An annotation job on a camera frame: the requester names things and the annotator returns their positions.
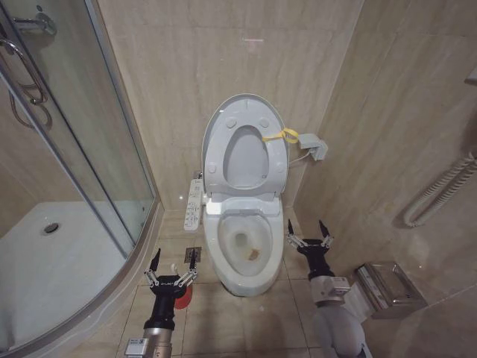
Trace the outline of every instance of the shower drain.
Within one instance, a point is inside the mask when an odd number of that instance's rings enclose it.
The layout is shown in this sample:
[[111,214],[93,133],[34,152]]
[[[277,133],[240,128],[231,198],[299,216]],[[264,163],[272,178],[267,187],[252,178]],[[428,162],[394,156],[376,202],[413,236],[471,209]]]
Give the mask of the shower drain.
[[58,230],[59,227],[60,227],[60,224],[58,224],[57,222],[54,222],[50,225],[46,225],[43,228],[43,233],[46,233],[47,235],[49,235],[50,233],[54,233],[56,230]]

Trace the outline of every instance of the bidet control panel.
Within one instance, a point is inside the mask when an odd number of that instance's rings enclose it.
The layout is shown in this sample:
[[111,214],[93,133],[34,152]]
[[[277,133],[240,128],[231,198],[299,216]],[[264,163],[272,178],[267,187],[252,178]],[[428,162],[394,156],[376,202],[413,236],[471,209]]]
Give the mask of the bidet control panel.
[[196,231],[200,224],[200,211],[202,210],[203,182],[202,179],[192,179],[189,188],[184,230]]

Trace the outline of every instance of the floor drain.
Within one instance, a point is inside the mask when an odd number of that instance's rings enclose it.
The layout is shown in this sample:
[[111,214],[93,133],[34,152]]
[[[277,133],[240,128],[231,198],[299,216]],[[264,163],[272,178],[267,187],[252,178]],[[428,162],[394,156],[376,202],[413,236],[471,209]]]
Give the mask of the floor drain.
[[60,227],[60,224],[58,224],[57,222],[54,222],[53,224],[46,225],[43,228],[43,233],[46,233],[46,234],[54,233],[56,230],[58,230],[59,227]]
[[191,257],[192,257],[192,252],[195,251],[195,262],[199,263],[200,262],[200,252],[202,251],[201,246],[197,246],[195,248],[186,248],[186,257],[184,258],[184,263],[190,263],[191,262]]

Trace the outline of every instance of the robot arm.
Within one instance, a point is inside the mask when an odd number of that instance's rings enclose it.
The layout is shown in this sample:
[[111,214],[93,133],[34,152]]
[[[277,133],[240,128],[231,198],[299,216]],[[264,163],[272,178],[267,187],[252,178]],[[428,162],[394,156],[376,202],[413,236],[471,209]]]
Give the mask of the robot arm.
[[318,307],[314,326],[326,358],[359,357],[370,358],[364,331],[358,319],[341,305],[344,295],[350,290],[345,277],[335,277],[325,254],[333,238],[320,221],[323,240],[298,239],[288,220],[288,242],[306,257],[310,272],[308,279],[312,288],[312,299]]

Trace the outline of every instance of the electrical cord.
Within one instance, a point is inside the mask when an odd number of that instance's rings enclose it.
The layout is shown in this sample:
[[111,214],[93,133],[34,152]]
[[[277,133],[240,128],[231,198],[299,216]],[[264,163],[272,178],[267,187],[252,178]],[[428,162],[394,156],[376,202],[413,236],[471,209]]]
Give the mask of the electrical cord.
[[306,153],[306,154],[303,155],[302,157],[299,157],[299,158],[297,158],[297,159],[293,159],[291,162],[288,162],[288,165],[291,165],[291,164],[293,164],[293,163],[296,163],[296,162],[299,161],[299,160],[305,159],[305,158],[308,157],[310,154],[311,154],[311,152],[308,151],[308,153]]
[[[434,184],[432,184],[416,201],[405,211],[404,223],[409,227],[421,226],[433,216],[475,173],[477,172],[477,159],[469,153],[458,163],[445,172]],[[417,209],[429,200],[438,190],[443,189],[438,197],[430,204],[415,220],[411,217]]]

